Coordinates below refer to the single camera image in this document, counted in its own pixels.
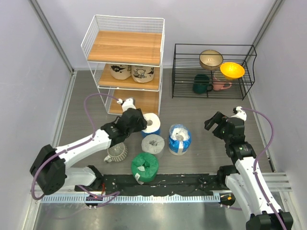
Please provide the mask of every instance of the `wooden shelf board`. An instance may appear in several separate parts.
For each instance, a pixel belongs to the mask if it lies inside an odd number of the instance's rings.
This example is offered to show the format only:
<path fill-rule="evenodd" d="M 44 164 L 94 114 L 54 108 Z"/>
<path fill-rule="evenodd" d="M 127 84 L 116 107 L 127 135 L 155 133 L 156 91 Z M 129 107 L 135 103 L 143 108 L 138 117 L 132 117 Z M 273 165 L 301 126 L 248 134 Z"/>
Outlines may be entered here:
<path fill-rule="evenodd" d="M 133 97 L 135 99 L 135 107 L 141 108 L 143 114 L 155 113 L 159 115 L 159 92 L 153 91 L 139 91 L 139 90 L 114 90 L 116 98 L 126 99 Z M 122 108 L 120 104 L 117 104 L 115 100 L 112 100 L 109 113 L 110 114 L 122 114 Z"/>
<path fill-rule="evenodd" d="M 162 34 L 99 31 L 88 61 L 160 65 Z"/>
<path fill-rule="evenodd" d="M 139 83 L 134 81 L 133 77 L 130 76 L 125 80 L 117 80 L 112 77 L 109 64 L 105 65 L 104 71 L 101 74 L 98 85 L 99 86 L 109 86 L 109 87 L 119 87 L 128 89 L 144 89 L 144 90 L 158 90 L 160 82 L 160 68 L 154 68 L 153 80 L 147 83 Z"/>

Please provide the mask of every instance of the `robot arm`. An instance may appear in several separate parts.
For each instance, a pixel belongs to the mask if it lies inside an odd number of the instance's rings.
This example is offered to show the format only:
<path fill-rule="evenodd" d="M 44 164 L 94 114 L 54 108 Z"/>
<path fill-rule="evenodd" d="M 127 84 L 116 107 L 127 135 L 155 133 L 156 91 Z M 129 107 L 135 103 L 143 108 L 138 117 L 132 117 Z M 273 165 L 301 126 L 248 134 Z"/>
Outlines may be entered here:
<path fill-rule="evenodd" d="M 273 198 L 258 164 L 256 169 L 254 168 L 256 153 L 253 147 L 245 141 L 244 135 L 246 113 L 242 107 L 234 108 L 233 112 L 235 115 L 232 117 L 217 112 L 211 119 L 205 121 L 206 130 L 209 130 L 214 124 L 218 125 L 213 134 L 225 141 L 226 153 L 233 162 L 233 165 L 220 167 L 217 173 L 218 183 L 233 192 L 245 215 L 247 230 L 281 229 L 272 207 L 279 212 L 278 215 L 282 217 L 287 229 L 291 229 L 293 224 L 291 214 L 283 212 Z M 258 173 L 261 185 L 255 177 L 255 171 Z M 260 186 L 269 197 L 270 205 L 267 204 Z"/>
<path fill-rule="evenodd" d="M 119 103 L 124 111 L 122 116 L 103 125 L 96 131 L 94 137 L 89 135 L 69 145 L 56 148 L 46 145 L 40 150 L 30 169 L 33 177 L 45 161 L 64 151 L 63 154 L 49 162 L 38 175 L 37 183 L 45 195 L 53 194 L 69 185 L 84 185 L 92 191 L 99 189 L 103 178 L 94 166 L 71 167 L 97 151 L 106 150 L 123 142 L 131 133 L 140 132 L 147 126 L 142 111 L 135 108 L 133 98 L 126 99 L 124 102 L 119 100 Z"/>

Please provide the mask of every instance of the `pink mug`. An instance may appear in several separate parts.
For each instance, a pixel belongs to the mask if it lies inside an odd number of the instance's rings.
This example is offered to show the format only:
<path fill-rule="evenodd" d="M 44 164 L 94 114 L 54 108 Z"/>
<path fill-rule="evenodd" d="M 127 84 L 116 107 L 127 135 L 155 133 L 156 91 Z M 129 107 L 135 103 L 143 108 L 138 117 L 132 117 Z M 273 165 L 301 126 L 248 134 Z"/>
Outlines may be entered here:
<path fill-rule="evenodd" d="M 213 75 L 213 90 L 226 90 L 229 89 L 232 86 L 232 83 L 230 81 L 226 80 L 219 80 L 216 78 L 215 73 Z"/>

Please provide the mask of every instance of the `white wire shelf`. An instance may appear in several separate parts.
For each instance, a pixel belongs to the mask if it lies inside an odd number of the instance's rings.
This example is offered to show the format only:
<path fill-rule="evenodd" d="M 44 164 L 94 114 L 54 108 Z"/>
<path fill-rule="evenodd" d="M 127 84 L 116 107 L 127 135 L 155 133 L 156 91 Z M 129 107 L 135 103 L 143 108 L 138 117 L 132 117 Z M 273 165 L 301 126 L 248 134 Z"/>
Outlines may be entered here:
<path fill-rule="evenodd" d="M 162 83 L 162 71 L 159 67 L 154 68 L 154 78 L 147 83 L 136 82 L 132 76 L 125 80 L 117 80 L 112 77 L 109 64 L 99 63 L 93 73 L 94 81 L 99 89 L 121 89 L 121 90 L 145 90 L 159 91 Z"/>
<path fill-rule="evenodd" d="M 89 62 L 159 67 L 164 37 L 163 18 L 95 15 L 81 47 Z"/>
<path fill-rule="evenodd" d="M 160 113 L 161 90 L 159 92 L 154 92 L 141 90 L 109 89 L 108 94 L 123 100 L 129 97 L 133 97 L 135 99 L 135 107 L 140 108 L 143 114 L 154 113 L 159 115 Z M 106 98 L 104 105 L 108 114 L 122 115 L 123 113 L 121 105 L 118 104 L 115 100 L 112 100 L 110 97 Z"/>

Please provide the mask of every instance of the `table surface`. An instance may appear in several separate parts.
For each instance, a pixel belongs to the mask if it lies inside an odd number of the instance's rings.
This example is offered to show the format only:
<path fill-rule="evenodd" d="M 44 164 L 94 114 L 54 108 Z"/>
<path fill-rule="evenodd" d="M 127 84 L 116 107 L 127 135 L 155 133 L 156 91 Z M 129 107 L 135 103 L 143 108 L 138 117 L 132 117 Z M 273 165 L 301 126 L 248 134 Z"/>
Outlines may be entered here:
<path fill-rule="evenodd" d="M 84 112 L 83 101 L 87 95 L 97 92 L 90 71 L 78 71 L 70 105 L 60 140 L 60 145 L 66 145 L 88 136 L 92 128 Z M 169 128 L 172 124 L 183 124 L 191 131 L 192 144 L 188 152 L 182 156 L 171 154 L 165 148 L 163 157 L 159 161 L 158 173 L 216 173 L 220 166 L 231 165 L 227 157 L 224 141 L 213 136 L 211 131 L 204 129 L 204 121 L 211 118 L 217 111 L 227 116 L 232 115 L 234 107 L 249 107 L 248 98 L 240 99 L 207 99 L 207 98 L 179 98 L 171 97 L 171 69 L 164 69 L 163 91 L 161 100 L 160 120 L 162 124 L 161 136 L 167 143 Z M 114 121 L 115 115 L 108 115 L 100 97 L 92 98 L 88 102 L 88 110 L 96 127 Z M 254 148 L 256 154 L 263 150 L 263 143 L 259 130 L 251 112 L 247 112 L 245 135 Z M 128 156 L 122 162 L 105 163 L 106 150 L 99 151 L 75 164 L 76 167 L 94 165 L 104 174 L 131 174 L 131 161 L 141 149 L 142 135 L 134 133 L 125 140 Z M 271 172 L 268 160 L 260 160 L 262 172 Z"/>

